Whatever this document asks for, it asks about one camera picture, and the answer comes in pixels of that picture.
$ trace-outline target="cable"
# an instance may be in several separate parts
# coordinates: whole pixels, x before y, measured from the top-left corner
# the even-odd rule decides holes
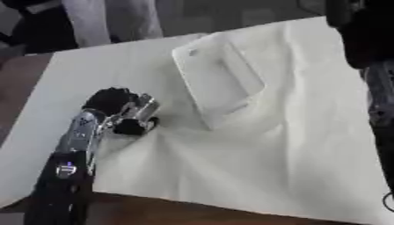
[[[392,209],[391,207],[389,207],[389,205],[387,205],[387,199],[391,196],[391,192],[386,193],[386,195],[384,195],[382,202],[385,208],[387,208],[387,210],[389,210],[390,212],[394,213],[394,209]]]
[[[310,14],[313,14],[313,15],[316,15],[316,16],[323,16],[322,13],[319,13],[319,12],[317,12],[317,11],[313,11],[313,10],[308,9],[307,7],[305,7],[305,6],[303,5],[302,0],[295,0],[295,3],[296,3],[296,5],[297,5],[297,8],[299,8],[299,9],[302,10],[302,11],[306,11],[306,12],[308,12],[308,13],[310,13]]]

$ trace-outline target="black chair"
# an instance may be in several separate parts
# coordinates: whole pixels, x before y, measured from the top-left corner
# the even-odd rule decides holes
[[[26,54],[49,53],[77,48],[72,25],[62,6],[31,13],[27,8],[52,0],[0,0],[22,16],[11,36],[0,33],[0,41],[26,45]]]

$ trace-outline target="person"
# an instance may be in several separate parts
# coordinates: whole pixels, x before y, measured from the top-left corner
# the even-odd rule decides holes
[[[74,35],[80,47],[112,43],[107,25],[105,0],[62,0],[62,3],[73,25]],[[157,15],[156,0],[116,0],[116,3],[127,7],[129,13],[133,14],[132,18],[138,20],[138,29],[136,29],[138,33],[134,36],[140,39],[163,36]]]

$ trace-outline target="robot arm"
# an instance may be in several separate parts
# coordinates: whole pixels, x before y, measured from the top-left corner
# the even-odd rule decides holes
[[[391,193],[394,193],[393,10],[392,0],[326,0],[327,22],[341,34],[347,62],[361,70],[368,85],[370,125]]]
[[[95,154],[107,132],[142,136],[157,124],[159,104],[127,89],[96,93],[72,120],[47,160],[25,213],[25,225],[83,225],[95,171]]]

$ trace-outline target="white container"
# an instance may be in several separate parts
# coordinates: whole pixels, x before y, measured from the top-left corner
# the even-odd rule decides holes
[[[264,83],[225,33],[202,37],[172,51],[201,117],[210,129],[246,113]]]

